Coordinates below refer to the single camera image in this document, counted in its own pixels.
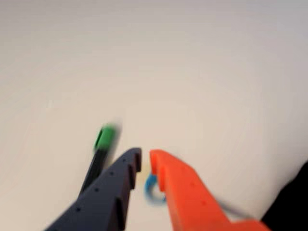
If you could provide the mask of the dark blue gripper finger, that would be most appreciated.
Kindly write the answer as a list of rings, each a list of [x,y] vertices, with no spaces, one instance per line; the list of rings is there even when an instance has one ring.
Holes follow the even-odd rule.
[[[141,148],[127,150],[47,230],[125,230],[129,195],[140,170]]]

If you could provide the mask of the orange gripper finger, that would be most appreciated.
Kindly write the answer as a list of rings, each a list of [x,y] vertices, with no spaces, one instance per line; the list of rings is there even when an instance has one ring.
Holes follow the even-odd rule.
[[[255,219],[231,222],[196,171],[172,154],[151,150],[152,173],[164,192],[175,231],[266,231]]]

